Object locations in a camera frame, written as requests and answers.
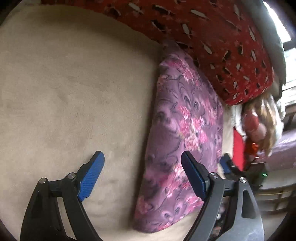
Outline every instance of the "wooden furniture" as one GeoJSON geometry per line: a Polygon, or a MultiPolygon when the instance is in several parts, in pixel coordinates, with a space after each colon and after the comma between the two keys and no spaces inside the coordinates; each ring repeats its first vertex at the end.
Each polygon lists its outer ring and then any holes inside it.
{"type": "Polygon", "coordinates": [[[261,214],[277,214],[294,209],[296,202],[296,183],[288,186],[259,189],[255,198],[261,214]]]}
{"type": "Polygon", "coordinates": [[[289,128],[289,126],[291,125],[295,114],[296,114],[296,103],[286,107],[286,116],[289,116],[289,120],[287,124],[285,124],[285,130],[289,128]]]}

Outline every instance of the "pivot bolt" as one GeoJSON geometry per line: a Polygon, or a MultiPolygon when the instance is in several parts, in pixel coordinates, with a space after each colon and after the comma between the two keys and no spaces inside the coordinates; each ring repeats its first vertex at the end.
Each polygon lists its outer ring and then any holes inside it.
{"type": "Polygon", "coordinates": [[[210,177],[213,178],[213,179],[216,179],[216,178],[218,178],[218,174],[215,173],[215,172],[211,172],[210,177]]]}
{"type": "Polygon", "coordinates": [[[43,183],[45,183],[46,182],[46,178],[45,177],[43,177],[43,178],[41,178],[40,180],[39,180],[39,183],[41,183],[41,184],[43,184],[43,183]]]}
{"type": "Polygon", "coordinates": [[[69,179],[73,179],[75,177],[76,177],[76,173],[74,173],[74,172],[71,172],[67,175],[67,178],[69,178],[69,179]]]}
{"type": "Polygon", "coordinates": [[[239,180],[242,182],[242,183],[246,183],[247,180],[244,178],[244,177],[240,177],[239,180]]]}

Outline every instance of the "black device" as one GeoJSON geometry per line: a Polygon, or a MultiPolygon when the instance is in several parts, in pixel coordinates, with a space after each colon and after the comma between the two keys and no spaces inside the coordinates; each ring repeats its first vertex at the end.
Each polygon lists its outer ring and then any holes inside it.
{"type": "Polygon", "coordinates": [[[237,180],[239,177],[245,177],[253,191],[257,191],[268,176],[266,162],[249,163],[244,171],[240,171],[228,153],[225,153],[220,159],[220,164],[227,179],[237,180]]]}
{"type": "MultiPolygon", "coordinates": [[[[222,198],[229,197],[225,220],[217,241],[263,241],[263,224],[252,190],[244,177],[222,179],[209,173],[197,163],[189,151],[181,157],[181,164],[195,194],[204,204],[184,241],[207,241],[210,238],[222,198]]],[[[104,166],[104,155],[97,151],[77,173],[69,173],[62,180],[41,178],[33,191],[22,224],[20,241],[75,240],[66,235],[57,197],[62,197],[72,230],[78,241],[102,240],[92,226],[82,201],[88,197],[104,166]]]]}

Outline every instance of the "fabric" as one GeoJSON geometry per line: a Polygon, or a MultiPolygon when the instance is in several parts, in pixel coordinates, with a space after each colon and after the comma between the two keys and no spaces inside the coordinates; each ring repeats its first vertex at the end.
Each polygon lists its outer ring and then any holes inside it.
{"type": "MultiPolygon", "coordinates": [[[[143,34],[77,7],[25,7],[0,26],[0,219],[17,240],[39,178],[61,179],[96,150],[104,152],[105,166],[83,206],[100,237],[184,239],[198,210],[161,232],[131,228],[160,53],[143,34]]],[[[233,147],[225,110],[223,153],[233,147]]]]}
{"type": "Polygon", "coordinates": [[[282,99],[279,99],[276,102],[276,107],[278,108],[278,111],[279,111],[279,117],[281,118],[281,120],[283,120],[286,116],[286,105],[284,101],[282,99]]]}
{"type": "Polygon", "coordinates": [[[276,72],[274,72],[274,81],[271,86],[266,89],[266,92],[272,94],[275,100],[278,100],[282,97],[282,86],[280,86],[280,80],[276,72]]]}
{"type": "Polygon", "coordinates": [[[294,168],[296,172],[296,129],[283,132],[279,142],[274,146],[272,154],[266,157],[263,152],[259,153],[256,162],[265,161],[268,171],[277,171],[294,168]]]}
{"type": "Polygon", "coordinates": [[[259,96],[274,79],[259,31],[237,0],[42,0],[102,12],[149,38],[177,41],[225,103],[259,96]]]}
{"type": "Polygon", "coordinates": [[[241,136],[245,136],[246,133],[244,132],[242,127],[242,105],[238,104],[231,106],[231,115],[233,126],[241,136]]]}
{"type": "Polygon", "coordinates": [[[259,117],[254,109],[245,110],[242,117],[243,128],[247,136],[252,142],[260,143],[266,136],[266,127],[259,120],[259,117]]]}
{"type": "Polygon", "coordinates": [[[281,39],[276,31],[274,21],[262,0],[240,0],[258,28],[265,49],[270,57],[272,67],[279,77],[279,84],[286,84],[286,60],[281,39]]]}
{"type": "Polygon", "coordinates": [[[223,109],[211,84],[175,42],[166,42],[164,52],[135,211],[134,228],[147,233],[169,227],[203,204],[181,154],[189,150],[215,172],[222,147],[223,109]]]}
{"type": "Polygon", "coordinates": [[[253,141],[260,139],[266,131],[264,139],[256,141],[256,143],[259,145],[259,149],[264,150],[265,154],[269,156],[273,146],[281,138],[284,128],[284,123],[281,121],[272,95],[266,92],[255,100],[250,101],[244,106],[244,112],[247,110],[251,110],[257,115],[258,120],[263,124],[258,126],[258,131],[255,131],[252,137],[254,137],[253,141]]]}
{"type": "Polygon", "coordinates": [[[244,170],[244,140],[238,131],[233,129],[233,163],[240,171],[244,170]]]}

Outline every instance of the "red cushion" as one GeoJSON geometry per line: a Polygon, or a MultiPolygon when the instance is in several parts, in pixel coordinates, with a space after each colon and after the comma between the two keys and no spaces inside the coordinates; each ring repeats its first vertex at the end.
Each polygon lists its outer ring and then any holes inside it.
{"type": "Polygon", "coordinates": [[[242,136],[233,129],[233,163],[238,167],[239,170],[244,170],[245,160],[244,160],[244,141],[242,136]]]}
{"type": "Polygon", "coordinates": [[[239,0],[42,0],[92,9],[187,51],[226,104],[259,96],[274,79],[259,31],[239,0]]]}

